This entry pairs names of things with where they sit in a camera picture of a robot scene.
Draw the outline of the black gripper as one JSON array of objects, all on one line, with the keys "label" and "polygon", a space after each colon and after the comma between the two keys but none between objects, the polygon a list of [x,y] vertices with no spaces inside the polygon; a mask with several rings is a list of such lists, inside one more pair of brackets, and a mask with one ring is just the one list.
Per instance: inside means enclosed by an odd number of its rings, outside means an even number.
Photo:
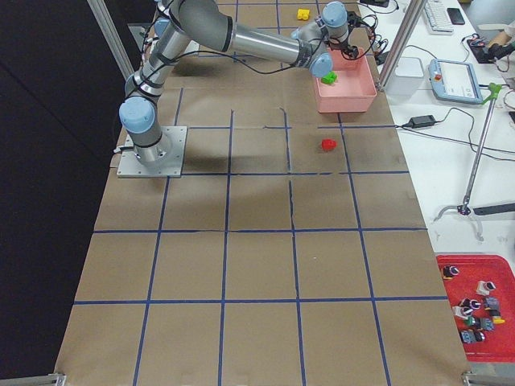
[{"label": "black gripper", "polygon": [[339,51],[346,60],[357,60],[359,58],[359,48],[351,45],[348,37],[330,37],[328,44],[332,51]]}]

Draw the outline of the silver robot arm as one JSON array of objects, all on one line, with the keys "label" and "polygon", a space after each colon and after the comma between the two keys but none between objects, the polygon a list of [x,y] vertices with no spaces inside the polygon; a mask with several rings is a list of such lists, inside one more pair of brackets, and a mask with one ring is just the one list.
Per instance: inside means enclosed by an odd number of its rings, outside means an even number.
[{"label": "silver robot arm", "polygon": [[282,69],[306,68],[317,78],[333,69],[332,51],[355,60],[357,46],[349,37],[359,23],[356,13],[340,1],[329,2],[321,15],[292,32],[278,35],[237,23],[214,1],[162,1],[167,22],[153,51],[125,85],[118,110],[132,141],[137,165],[157,169],[176,158],[179,143],[159,124],[158,101],[166,80],[180,61],[205,69],[213,56],[245,61],[243,55],[282,64]]}]

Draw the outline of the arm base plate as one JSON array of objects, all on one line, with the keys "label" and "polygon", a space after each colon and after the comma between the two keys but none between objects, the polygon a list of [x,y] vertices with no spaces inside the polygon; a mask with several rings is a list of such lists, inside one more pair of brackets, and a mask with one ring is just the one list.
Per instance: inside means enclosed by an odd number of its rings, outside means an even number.
[{"label": "arm base plate", "polygon": [[129,134],[117,167],[119,178],[180,178],[187,142],[186,126],[161,126],[160,141],[148,148],[137,147]]}]

